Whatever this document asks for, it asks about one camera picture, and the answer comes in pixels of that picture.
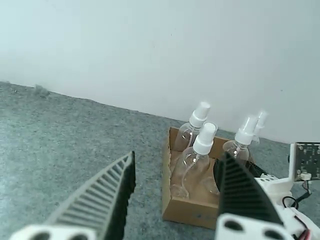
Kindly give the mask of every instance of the white spray nozzle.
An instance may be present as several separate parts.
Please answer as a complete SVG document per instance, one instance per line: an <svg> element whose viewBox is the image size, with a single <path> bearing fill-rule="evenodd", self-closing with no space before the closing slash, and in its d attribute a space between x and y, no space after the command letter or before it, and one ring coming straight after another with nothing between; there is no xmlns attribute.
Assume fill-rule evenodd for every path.
<svg viewBox="0 0 320 240"><path fill-rule="evenodd" d="M210 104L202 101L198 105L198 107L193 111L189 123L195 128L201 128L205 121L207 120L207 116L210 110Z"/></svg>
<svg viewBox="0 0 320 240"><path fill-rule="evenodd" d="M259 116L258 116L258 122L256 124L256 127L255 127L255 130L254 130L254 135L258 135L260 130L263 129L265 127L265 122L267 120L267 117L268 117L268 113L264 110L262 110L260 113L259 113Z"/></svg>
<svg viewBox="0 0 320 240"><path fill-rule="evenodd" d="M248 116L244 125L242 125L235 134L234 140L243 145L250 145L252 138L255 135L257 123L258 118L256 116Z"/></svg>
<svg viewBox="0 0 320 240"><path fill-rule="evenodd" d="M217 130L218 127L211 122L204 124L194 141L193 150L200 155L207 155L210 153Z"/></svg>

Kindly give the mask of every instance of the red wire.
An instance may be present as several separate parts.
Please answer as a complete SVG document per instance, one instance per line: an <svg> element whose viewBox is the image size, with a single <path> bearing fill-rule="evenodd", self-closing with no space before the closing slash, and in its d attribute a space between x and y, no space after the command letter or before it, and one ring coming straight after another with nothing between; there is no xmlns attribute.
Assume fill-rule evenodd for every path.
<svg viewBox="0 0 320 240"><path fill-rule="evenodd" d="M307 232L306 232L306 236L305 236L305 238L304 238L304 240L310 240L310 234L311 232L310 232L310 230L308 229L307 230Z"/></svg>

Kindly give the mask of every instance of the cardboard box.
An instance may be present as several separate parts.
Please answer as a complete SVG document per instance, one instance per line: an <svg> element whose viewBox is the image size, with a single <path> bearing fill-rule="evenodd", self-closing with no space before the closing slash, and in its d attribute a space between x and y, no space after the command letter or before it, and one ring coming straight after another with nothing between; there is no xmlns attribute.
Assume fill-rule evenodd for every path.
<svg viewBox="0 0 320 240"><path fill-rule="evenodd" d="M176 140L178 129L170 128L167 141L163 149L162 159L162 218L164 220L189 224L209 229L216 228L219 196L208 192L202 184L199 184L196 199L184 199L172 197L170 194L170 161L180 154L171 151ZM214 144L209 153L212 159L211 165L205 176L213 176L214 159L223 153L223 144L229 139L215 137Z"/></svg>

